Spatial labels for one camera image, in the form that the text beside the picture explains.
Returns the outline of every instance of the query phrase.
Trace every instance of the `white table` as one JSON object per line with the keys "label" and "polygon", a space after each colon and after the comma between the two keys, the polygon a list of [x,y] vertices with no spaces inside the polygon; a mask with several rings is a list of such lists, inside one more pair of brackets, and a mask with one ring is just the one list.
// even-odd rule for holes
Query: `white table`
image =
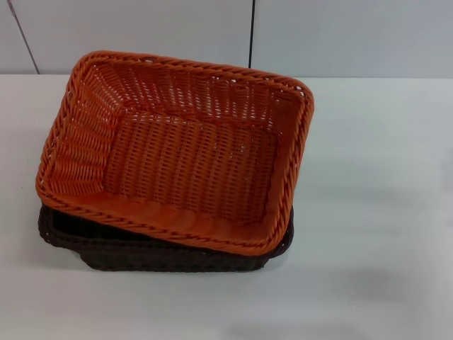
{"label": "white table", "polygon": [[453,339],[453,80],[305,79],[291,249],[255,273],[102,273],[38,234],[68,76],[0,76],[0,339]]}

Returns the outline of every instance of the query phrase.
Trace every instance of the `white wall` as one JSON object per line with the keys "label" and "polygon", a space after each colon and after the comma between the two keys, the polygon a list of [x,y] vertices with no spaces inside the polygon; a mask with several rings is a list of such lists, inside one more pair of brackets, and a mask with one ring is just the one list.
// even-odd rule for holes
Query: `white wall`
{"label": "white wall", "polygon": [[93,50],[247,66],[252,0],[13,0],[41,73]]}
{"label": "white wall", "polygon": [[16,19],[6,0],[0,0],[0,74],[36,73]]}
{"label": "white wall", "polygon": [[453,77],[453,1],[257,0],[252,67],[301,77]]}

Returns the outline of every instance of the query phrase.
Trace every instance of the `brown basket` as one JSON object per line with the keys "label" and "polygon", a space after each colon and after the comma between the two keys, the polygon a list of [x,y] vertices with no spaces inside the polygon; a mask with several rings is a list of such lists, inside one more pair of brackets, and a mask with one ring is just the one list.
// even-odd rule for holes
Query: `brown basket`
{"label": "brown basket", "polygon": [[292,214],[291,211],[280,244],[262,256],[229,254],[153,239],[68,215],[45,205],[41,207],[38,226],[47,243],[78,252],[91,268],[102,271],[254,271],[289,248],[294,234]]}

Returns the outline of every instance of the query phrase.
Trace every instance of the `orange basket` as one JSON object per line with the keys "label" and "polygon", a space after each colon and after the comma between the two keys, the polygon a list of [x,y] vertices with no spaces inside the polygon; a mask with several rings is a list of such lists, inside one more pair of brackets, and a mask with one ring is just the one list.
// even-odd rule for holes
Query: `orange basket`
{"label": "orange basket", "polygon": [[284,76],[92,52],[72,71],[38,195],[131,232],[262,255],[285,234],[313,112]]}

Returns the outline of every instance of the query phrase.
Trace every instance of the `basket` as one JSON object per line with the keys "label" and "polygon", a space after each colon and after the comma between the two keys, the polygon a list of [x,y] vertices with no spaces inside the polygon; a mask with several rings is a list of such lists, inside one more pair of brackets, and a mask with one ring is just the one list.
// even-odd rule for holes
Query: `basket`
{"label": "basket", "polygon": [[93,52],[72,71],[38,195],[130,232],[263,255],[285,235],[313,111],[284,76]]}
{"label": "basket", "polygon": [[47,243],[78,252],[91,268],[102,271],[255,271],[283,254],[294,234],[291,211],[287,231],[276,249],[262,256],[242,256],[153,239],[45,205],[41,207],[38,226]]}

